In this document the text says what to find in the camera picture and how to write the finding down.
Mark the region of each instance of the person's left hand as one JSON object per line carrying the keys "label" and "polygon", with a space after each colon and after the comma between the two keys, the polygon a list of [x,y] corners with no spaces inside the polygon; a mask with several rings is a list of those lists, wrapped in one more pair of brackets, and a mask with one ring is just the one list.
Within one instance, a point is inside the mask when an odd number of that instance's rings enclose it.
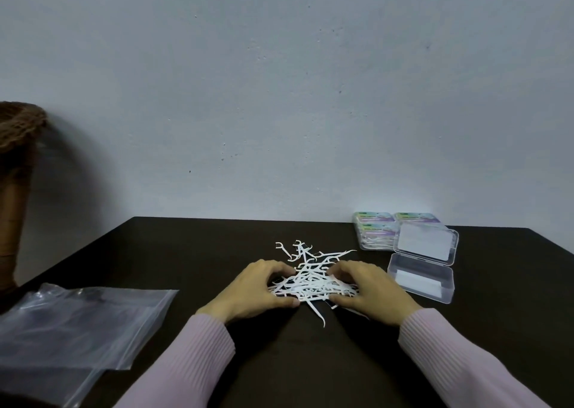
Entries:
{"label": "person's left hand", "polygon": [[281,261],[259,260],[249,264],[219,295],[195,314],[209,314],[224,324],[233,319],[254,317],[272,308],[296,308],[299,301],[279,297],[267,290],[271,275],[295,275],[295,269]]}

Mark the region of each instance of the pink sweater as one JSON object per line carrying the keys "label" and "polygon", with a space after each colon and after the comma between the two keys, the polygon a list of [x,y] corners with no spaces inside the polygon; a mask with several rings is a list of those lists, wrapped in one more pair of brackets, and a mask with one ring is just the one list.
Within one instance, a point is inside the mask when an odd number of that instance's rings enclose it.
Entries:
{"label": "pink sweater", "polygon": [[[451,408],[548,408],[437,310],[409,316],[398,342]],[[206,314],[192,316],[115,408],[204,408],[234,353],[221,322]]]}

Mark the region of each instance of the ribbed cuff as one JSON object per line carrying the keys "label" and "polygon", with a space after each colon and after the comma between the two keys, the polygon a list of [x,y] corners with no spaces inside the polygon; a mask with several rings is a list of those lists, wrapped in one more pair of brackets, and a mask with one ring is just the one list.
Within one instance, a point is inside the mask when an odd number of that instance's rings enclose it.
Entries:
{"label": "ribbed cuff", "polygon": [[443,396],[456,392],[469,341],[435,309],[416,311],[401,325],[398,343]]}
{"label": "ribbed cuff", "polygon": [[207,314],[196,314],[158,361],[208,399],[234,354],[235,344],[225,325]]}

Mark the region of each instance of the pile of floss picks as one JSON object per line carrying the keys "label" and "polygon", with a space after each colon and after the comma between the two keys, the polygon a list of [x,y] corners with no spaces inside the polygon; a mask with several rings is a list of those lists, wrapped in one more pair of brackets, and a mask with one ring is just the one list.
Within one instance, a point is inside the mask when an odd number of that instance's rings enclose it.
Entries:
{"label": "pile of floss picks", "polygon": [[297,253],[291,254],[285,249],[283,243],[276,242],[275,245],[276,249],[283,250],[283,252],[289,256],[287,261],[293,262],[303,258],[303,262],[295,268],[297,274],[272,283],[269,287],[269,291],[276,296],[295,296],[300,302],[306,302],[317,316],[321,318],[323,327],[325,328],[325,319],[312,304],[312,301],[325,301],[329,299],[331,293],[347,296],[357,295],[357,286],[344,283],[336,279],[333,275],[327,275],[325,273],[329,266],[339,261],[343,255],[355,250],[312,254],[310,252],[312,246],[307,247],[301,240],[297,240],[293,245]]}

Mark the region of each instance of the woven basket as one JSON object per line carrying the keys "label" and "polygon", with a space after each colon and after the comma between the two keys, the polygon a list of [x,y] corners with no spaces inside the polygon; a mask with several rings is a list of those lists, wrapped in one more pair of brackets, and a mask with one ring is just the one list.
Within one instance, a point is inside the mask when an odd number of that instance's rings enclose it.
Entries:
{"label": "woven basket", "polygon": [[46,112],[33,104],[0,102],[0,293],[16,286],[14,269],[24,223],[36,138]]}

